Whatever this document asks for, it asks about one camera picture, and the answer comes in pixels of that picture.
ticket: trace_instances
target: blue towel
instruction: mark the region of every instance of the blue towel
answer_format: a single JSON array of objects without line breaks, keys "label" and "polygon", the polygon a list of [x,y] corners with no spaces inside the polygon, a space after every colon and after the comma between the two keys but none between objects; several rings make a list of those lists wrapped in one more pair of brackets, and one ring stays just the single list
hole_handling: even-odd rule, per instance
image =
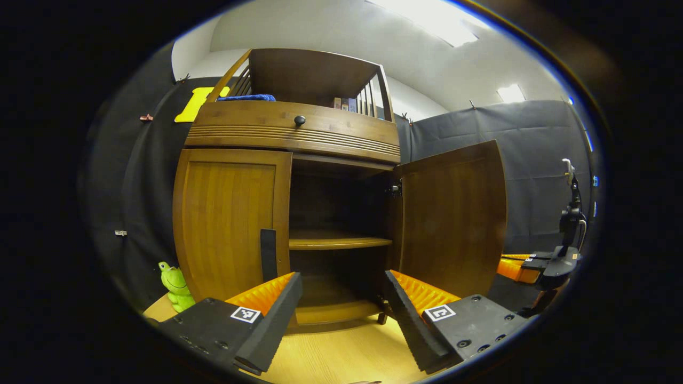
[{"label": "blue towel", "polygon": [[246,96],[228,96],[219,97],[217,101],[230,101],[230,100],[263,100],[263,101],[275,101],[273,95],[246,95]]}]

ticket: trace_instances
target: wooden railing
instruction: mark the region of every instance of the wooden railing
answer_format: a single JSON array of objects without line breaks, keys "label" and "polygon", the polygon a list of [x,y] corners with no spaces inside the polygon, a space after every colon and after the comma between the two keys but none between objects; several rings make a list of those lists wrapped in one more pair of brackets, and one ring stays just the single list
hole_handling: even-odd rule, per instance
[{"label": "wooden railing", "polygon": [[249,72],[249,65],[242,71],[240,76],[237,78],[235,85],[230,88],[228,96],[244,96],[251,94],[251,76]]},{"label": "wooden railing", "polygon": [[[209,96],[206,98],[206,102],[215,102],[220,94],[220,91],[227,85],[227,83],[232,79],[237,70],[249,60],[249,55],[251,54],[251,49],[249,49],[240,59],[238,59],[235,64],[233,64],[232,67],[221,77],[221,80],[216,84],[216,87],[211,91]],[[366,66],[374,66],[371,67],[373,68],[374,74],[372,75],[372,78],[367,81],[365,86],[361,89],[361,91],[358,93],[356,96],[356,106],[357,106],[357,113],[360,113],[361,115],[366,115],[370,116],[373,118],[383,118],[384,120],[393,121],[393,109],[391,108],[391,97],[389,95],[389,90],[387,89],[387,76],[384,72],[384,67],[378,64],[373,64],[369,63],[368,61],[363,61],[360,59],[355,59],[359,60]],[[376,79],[377,83],[379,84],[379,92],[382,98],[382,107],[384,109],[383,116],[378,116],[377,113],[377,102],[378,100],[376,99],[376,90],[373,85],[373,80]],[[242,73],[239,75],[237,78],[237,81],[235,84],[233,84],[230,87],[230,91],[228,92],[228,96],[245,96],[245,95],[250,95],[252,94],[252,89],[251,89],[251,69],[249,62],[247,62],[247,66],[245,69],[242,71]],[[332,98],[334,97],[340,97],[342,95],[330,95]]]}]

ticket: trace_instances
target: orange gripper pad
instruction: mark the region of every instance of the orange gripper pad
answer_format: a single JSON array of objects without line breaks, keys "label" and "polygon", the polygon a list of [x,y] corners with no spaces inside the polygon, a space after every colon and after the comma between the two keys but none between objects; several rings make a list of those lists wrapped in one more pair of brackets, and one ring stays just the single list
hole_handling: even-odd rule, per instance
[{"label": "orange gripper pad", "polygon": [[508,279],[513,279],[516,282],[533,284],[538,279],[539,271],[533,269],[522,268],[524,260],[510,260],[501,258],[498,263],[497,273],[503,275]]},{"label": "orange gripper pad", "polygon": [[457,297],[452,293],[448,293],[435,286],[421,282],[420,280],[404,275],[403,273],[396,272],[393,269],[390,269],[390,271],[398,283],[401,284],[401,288],[406,292],[410,302],[420,316],[422,316],[422,312],[425,310],[460,300],[460,297]]},{"label": "orange gripper pad", "polygon": [[282,290],[290,282],[294,272],[272,279],[250,290],[244,291],[226,300],[226,303],[261,311],[265,316]]},{"label": "orange gripper pad", "polygon": [[526,260],[530,255],[501,255],[502,258],[515,259],[515,260]]}]

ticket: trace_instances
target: black knob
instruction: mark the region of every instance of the black knob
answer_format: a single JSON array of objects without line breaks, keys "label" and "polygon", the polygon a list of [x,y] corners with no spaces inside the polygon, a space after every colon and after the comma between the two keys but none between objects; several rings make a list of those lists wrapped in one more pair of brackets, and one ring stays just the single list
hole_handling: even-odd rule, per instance
[{"label": "black knob", "polygon": [[303,117],[302,115],[296,116],[294,118],[294,123],[296,124],[296,126],[302,126],[303,123],[305,123],[305,122],[306,122],[306,118]]}]

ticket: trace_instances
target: white wall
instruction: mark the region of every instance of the white wall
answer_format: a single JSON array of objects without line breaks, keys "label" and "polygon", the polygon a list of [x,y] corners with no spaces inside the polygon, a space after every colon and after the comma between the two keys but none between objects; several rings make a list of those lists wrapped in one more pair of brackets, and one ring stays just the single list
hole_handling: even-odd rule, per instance
[{"label": "white wall", "polygon": [[[210,52],[189,70],[190,75],[192,78],[221,77],[237,59],[245,54],[245,52],[247,52],[246,49]],[[242,65],[242,67],[237,70],[236,75],[239,75],[245,66],[246,64]],[[417,121],[448,112],[446,108],[437,102],[396,79],[387,77],[387,83],[389,84],[391,106],[393,107],[394,113],[401,115],[407,112],[408,117]],[[382,98],[379,94],[379,84],[377,84],[377,82],[374,84],[374,89],[376,93],[375,97],[378,100],[377,105],[381,106]]]},{"label": "white wall", "polygon": [[176,79],[182,79],[191,69],[209,54],[216,24],[222,15],[207,20],[200,26],[180,36],[173,45],[171,65]]}]

